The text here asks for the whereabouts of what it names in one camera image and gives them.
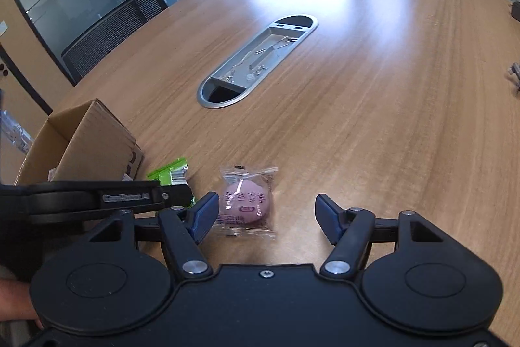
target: round pink snack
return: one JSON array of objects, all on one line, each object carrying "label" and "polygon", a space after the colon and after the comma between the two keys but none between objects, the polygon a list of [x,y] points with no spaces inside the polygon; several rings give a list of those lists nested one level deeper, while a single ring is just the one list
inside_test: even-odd
[{"label": "round pink snack", "polygon": [[236,224],[249,224],[261,220],[269,213],[267,190],[249,180],[239,180],[229,185],[224,192],[223,201],[220,216],[234,217],[232,220]]}]

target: conference table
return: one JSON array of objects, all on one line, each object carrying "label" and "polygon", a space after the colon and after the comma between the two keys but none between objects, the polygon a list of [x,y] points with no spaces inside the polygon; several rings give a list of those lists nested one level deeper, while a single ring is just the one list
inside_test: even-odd
[{"label": "conference table", "polygon": [[[267,25],[318,27],[246,98],[197,101],[211,71]],[[507,0],[180,0],[99,63],[61,109],[100,98],[137,137],[142,174],[188,159],[200,198],[219,167],[278,166],[276,241],[210,233],[220,263],[314,263],[332,250],[316,195],[396,218],[411,209],[493,266],[491,329],[520,343],[520,58]],[[371,260],[392,251],[374,246]],[[160,248],[147,251],[161,257]]]}]

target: screw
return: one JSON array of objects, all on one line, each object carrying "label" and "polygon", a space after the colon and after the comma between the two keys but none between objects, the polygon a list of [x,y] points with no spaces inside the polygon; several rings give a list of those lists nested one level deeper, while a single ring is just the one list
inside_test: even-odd
[{"label": "screw", "polygon": [[263,271],[260,271],[260,276],[262,278],[272,278],[275,276],[275,273],[269,269],[264,269]]},{"label": "screw", "polygon": [[183,264],[183,271],[189,274],[201,274],[207,270],[207,263],[201,260],[189,260]]},{"label": "screw", "polygon": [[331,274],[345,274],[350,271],[350,265],[342,260],[331,260],[325,264],[325,270]]}]

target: mesh chair back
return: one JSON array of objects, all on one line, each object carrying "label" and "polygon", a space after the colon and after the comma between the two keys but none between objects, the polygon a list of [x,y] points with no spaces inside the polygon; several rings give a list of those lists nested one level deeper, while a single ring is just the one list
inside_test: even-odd
[{"label": "mesh chair back", "polygon": [[127,0],[98,20],[61,54],[81,78],[130,34],[167,8],[164,0]]}]

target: open box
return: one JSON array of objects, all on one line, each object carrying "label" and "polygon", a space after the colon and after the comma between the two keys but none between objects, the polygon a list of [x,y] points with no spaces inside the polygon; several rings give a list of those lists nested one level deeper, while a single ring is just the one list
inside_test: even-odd
[{"label": "open box", "polygon": [[50,114],[36,136],[15,184],[121,181],[135,178],[143,154],[136,139],[99,100]]}]

